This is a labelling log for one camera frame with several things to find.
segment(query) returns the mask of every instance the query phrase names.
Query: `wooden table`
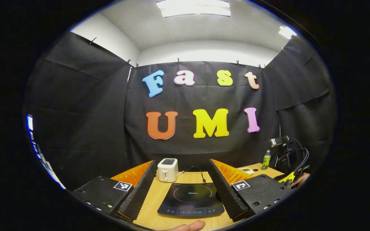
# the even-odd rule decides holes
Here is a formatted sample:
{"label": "wooden table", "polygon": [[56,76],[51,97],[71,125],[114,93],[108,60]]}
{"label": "wooden table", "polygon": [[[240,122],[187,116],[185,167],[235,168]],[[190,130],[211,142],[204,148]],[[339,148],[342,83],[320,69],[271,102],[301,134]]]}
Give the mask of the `wooden table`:
{"label": "wooden table", "polygon": [[[244,167],[258,169],[258,171],[256,171],[253,176],[266,174],[269,177],[273,178],[283,174],[282,172],[276,171],[272,168],[268,168],[267,170],[262,171],[261,166],[262,164],[258,163]],[[208,172],[203,172],[203,174],[204,178],[207,180],[207,183],[212,183],[212,179],[209,176]],[[184,172],[178,176],[175,183],[203,183],[201,172]],[[226,210],[220,215],[198,219],[192,217],[171,217],[159,214],[157,210],[159,209],[163,199],[168,193],[171,184],[172,183],[159,181],[158,177],[154,178],[148,194],[145,198],[144,204],[142,205],[141,211],[139,212],[138,218],[134,221],[135,224],[151,228],[153,230],[164,230],[175,228],[183,224],[189,225],[197,220],[201,220],[206,222],[205,227],[201,231],[211,231],[237,223],[233,222],[232,219],[229,218]]]}

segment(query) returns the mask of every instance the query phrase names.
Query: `green bottle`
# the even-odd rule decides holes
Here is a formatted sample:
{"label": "green bottle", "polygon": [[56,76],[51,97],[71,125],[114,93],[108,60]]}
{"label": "green bottle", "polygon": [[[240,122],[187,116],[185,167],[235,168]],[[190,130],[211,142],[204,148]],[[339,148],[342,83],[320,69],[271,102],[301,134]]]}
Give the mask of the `green bottle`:
{"label": "green bottle", "polygon": [[270,150],[268,149],[268,150],[266,150],[266,154],[263,157],[263,163],[262,163],[261,170],[268,169],[269,161],[270,161]]}

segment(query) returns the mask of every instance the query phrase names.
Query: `ceiling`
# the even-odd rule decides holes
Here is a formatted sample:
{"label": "ceiling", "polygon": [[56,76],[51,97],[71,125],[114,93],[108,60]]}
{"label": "ceiling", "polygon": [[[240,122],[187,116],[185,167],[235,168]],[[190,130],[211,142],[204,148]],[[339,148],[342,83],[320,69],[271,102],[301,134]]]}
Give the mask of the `ceiling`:
{"label": "ceiling", "polygon": [[278,34],[283,22],[247,0],[228,0],[231,17],[197,14],[166,19],[157,1],[124,0],[100,13],[140,50],[180,41],[224,40],[280,51],[279,46],[288,42]]}

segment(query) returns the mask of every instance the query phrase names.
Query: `ceiling light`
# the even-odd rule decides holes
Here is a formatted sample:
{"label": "ceiling light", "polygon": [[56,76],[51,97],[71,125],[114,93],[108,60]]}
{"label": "ceiling light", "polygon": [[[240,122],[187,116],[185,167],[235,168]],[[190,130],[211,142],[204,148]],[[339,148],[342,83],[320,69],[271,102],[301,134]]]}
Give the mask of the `ceiling light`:
{"label": "ceiling light", "polygon": [[296,36],[296,33],[289,27],[280,26],[279,34],[287,39],[291,39],[292,35]]}
{"label": "ceiling light", "polygon": [[229,3],[222,0],[164,0],[157,6],[164,18],[184,14],[231,16]]}

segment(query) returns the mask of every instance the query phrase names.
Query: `toaster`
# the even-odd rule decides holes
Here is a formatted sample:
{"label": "toaster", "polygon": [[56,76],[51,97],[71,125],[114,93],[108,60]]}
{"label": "toaster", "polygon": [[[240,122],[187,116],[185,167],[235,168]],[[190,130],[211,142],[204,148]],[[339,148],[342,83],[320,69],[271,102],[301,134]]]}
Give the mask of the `toaster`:
{"label": "toaster", "polygon": [[178,177],[178,160],[165,158],[158,164],[158,179],[162,182],[174,182]]}

